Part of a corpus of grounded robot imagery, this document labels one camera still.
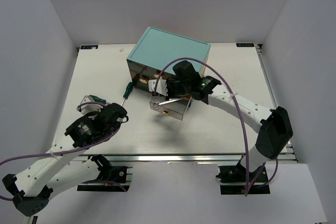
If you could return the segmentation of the silver ratcheting ring wrench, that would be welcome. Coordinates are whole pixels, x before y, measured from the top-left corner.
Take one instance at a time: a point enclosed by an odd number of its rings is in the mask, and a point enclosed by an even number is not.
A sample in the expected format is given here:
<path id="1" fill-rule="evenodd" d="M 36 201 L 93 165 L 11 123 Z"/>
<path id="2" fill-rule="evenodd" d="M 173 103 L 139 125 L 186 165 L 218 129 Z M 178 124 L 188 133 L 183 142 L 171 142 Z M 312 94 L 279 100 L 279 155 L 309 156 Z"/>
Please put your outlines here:
<path id="1" fill-rule="evenodd" d="M 181 98 L 168 99 L 166 101 L 156 102 L 156 104 L 159 105 L 159 106 L 162 106 L 162 105 L 165 105 L 165 104 L 169 104 L 169 103 L 173 103 L 173 102 L 177 102 L 177 101 L 181 101 L 181 100 L 186 100 L 186 98 L 181 97 Z"/>

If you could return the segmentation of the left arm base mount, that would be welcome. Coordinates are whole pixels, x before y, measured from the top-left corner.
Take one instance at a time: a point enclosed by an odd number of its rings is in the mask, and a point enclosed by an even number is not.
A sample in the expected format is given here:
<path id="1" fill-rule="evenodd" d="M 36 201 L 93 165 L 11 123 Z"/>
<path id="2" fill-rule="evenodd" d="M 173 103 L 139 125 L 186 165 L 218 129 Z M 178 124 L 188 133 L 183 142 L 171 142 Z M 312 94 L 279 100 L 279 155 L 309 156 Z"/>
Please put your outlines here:
<path id="1" fill-rule="evenodd" d="M 89 161 L 97 166 L 98 177 L 79 184 L 77 191 L 126 193 L 129 190 L 133 166 L 129 164 L 112 164 L 103 155 L 89 156 L 84 164 Z"/>

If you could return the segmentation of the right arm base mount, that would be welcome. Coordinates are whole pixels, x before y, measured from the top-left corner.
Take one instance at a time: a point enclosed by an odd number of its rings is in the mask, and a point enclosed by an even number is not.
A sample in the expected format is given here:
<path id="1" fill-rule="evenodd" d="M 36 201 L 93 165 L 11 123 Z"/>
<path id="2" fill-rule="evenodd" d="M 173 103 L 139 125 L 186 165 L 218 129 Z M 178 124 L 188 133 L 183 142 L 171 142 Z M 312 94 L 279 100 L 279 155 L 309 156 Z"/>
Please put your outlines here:
<path id="1" fill-rule="evenodd" d="M 222 195 L 244 195 L 246 187 L 246 172 L 240 165 L 240 157 L 236 165 L 219 165 L 216 178 L 220 182 Z M 259 166 L 253 173 L 249 173 L 249 195 L 270 194 L 269 185 L 266 185 L 268 175 L 265 165 Z"/>

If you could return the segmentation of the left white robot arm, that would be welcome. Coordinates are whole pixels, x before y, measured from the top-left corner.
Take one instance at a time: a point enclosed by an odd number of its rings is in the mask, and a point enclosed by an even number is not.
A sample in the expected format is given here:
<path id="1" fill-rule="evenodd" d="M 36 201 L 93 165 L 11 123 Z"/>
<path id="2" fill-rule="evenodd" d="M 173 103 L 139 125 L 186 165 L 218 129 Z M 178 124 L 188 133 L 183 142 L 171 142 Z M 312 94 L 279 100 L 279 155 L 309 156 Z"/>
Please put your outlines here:
<path id="1" fill-rule="evenodd" d="M 102 154 L 94 155 L 73 169 L 64 170 L 64 167 L 88 149 L 111 139 L 129 120 L 126 109 L 117 103 L 84 102 L 77 110 L 82 117 L 66 128 L 67 140 L 54 144 L 46 153 L 1 162 L 4 165 L 17 159 L 38 159 L 24 171 L 2 179 L 12 195 L 9 201 L 26 217 L 39 213 L 55 196 L 79 184 L 117 185 L 120 181 L 120 173 Z"/>

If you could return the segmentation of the silver open-end combination wrench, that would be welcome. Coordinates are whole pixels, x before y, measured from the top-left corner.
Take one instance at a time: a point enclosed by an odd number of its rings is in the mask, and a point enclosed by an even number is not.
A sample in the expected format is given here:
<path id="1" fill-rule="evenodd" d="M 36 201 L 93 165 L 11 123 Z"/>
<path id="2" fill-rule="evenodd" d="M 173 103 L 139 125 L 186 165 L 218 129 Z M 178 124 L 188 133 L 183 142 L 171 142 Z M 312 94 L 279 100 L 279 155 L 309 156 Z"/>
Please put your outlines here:
<path id="1" fill-rule="evenodd" d="M 166 105 L 167 101 L 157 101 L 157 100 L 152 100 L 150 102 L 150 106 L 152 110 L 162 110 L 164 106 Z"/>

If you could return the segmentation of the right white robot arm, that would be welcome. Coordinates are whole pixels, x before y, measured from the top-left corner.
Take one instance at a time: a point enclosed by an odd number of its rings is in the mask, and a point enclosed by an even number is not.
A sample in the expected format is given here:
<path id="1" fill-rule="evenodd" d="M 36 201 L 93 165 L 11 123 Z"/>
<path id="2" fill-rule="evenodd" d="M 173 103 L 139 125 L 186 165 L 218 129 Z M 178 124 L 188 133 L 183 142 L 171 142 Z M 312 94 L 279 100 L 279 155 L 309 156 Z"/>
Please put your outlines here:
<path id="1" fill-rule="evenodd" d="M 193 62 L 194 59 L 183 57 L 169 64 L 186 94 L 240 120 L 245 155 L 237 163 L 236 169 L 241 180 L 250 181 L 266 161 L 279 156 L 293 137 L 289 114 L 281 106 L 271 109 L 234 93 L 228 82 L 209 65 L 206 68 L 216 77 L 201 77 L 194 69 Z"/>

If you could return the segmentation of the large green-handled screwdriver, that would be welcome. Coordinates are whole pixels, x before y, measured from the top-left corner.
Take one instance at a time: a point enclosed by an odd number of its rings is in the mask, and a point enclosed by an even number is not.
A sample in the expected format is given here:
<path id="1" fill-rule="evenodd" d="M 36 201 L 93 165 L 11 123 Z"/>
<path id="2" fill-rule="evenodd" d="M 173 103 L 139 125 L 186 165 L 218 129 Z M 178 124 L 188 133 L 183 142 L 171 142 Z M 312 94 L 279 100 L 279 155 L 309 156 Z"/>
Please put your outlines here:
<path id="1" fill-rule="evenodd" d="M 125 92 L 123 94 L 123 100 L 121 102 L 121 106 L 124 106 L 125 101 L 129 98 L 130 94 L 132 93 L 134 89 L 133 82 L 129 82 L 125 88 Z"/>

